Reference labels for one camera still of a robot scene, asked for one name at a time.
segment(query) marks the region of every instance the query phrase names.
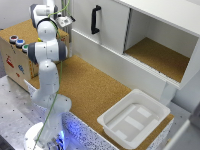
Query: cabinet handle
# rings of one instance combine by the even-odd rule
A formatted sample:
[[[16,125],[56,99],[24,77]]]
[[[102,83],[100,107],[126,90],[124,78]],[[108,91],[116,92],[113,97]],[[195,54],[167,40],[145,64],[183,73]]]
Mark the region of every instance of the cabinet handle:
[[[96,12],[101,10],[101,7],[96,5],[96,8],[94,8],[92,10],[92,24],[91,24],[91,31],[92,31],[92,34],[96,34],[98,33],[100,30],[98,28],[96,28]]]

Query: white tray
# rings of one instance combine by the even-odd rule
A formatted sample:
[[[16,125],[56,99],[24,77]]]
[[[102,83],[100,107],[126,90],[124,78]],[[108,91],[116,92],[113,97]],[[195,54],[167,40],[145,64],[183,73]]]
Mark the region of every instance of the white tray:
[[[97,120],[122,147],[136,149],[169,113],[169,108],[135,89]]]

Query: white wall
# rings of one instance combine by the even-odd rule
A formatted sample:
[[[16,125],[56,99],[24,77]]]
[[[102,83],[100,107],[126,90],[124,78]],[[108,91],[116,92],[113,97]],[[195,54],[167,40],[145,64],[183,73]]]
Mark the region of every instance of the white wall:
[[[29,6],[42,4],[43,0],[0,0],[0,29],[5,29],[30,19]],[[55,0],[59,10],[61,0]]]
[[[200,71],[180,91],[177,91],[173,102],[192,112],[200,102]]]

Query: cork shelf bottom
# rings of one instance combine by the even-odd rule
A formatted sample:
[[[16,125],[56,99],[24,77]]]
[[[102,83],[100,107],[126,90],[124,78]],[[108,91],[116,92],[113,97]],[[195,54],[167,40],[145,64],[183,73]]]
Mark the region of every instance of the cork shelf bottom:
[[[149,38],[144,38],[125,53],[178,82],[181,82],[190,60]]]

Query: shelf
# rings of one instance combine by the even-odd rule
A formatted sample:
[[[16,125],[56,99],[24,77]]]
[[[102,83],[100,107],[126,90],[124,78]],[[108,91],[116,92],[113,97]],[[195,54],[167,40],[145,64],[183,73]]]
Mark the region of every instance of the shelf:
[[[181,82],[190,60],[149,38],[144,38],[125,53],[178,82]]]
[[[200,5],[195,0],[115,0],[141,13],[200,36]]]

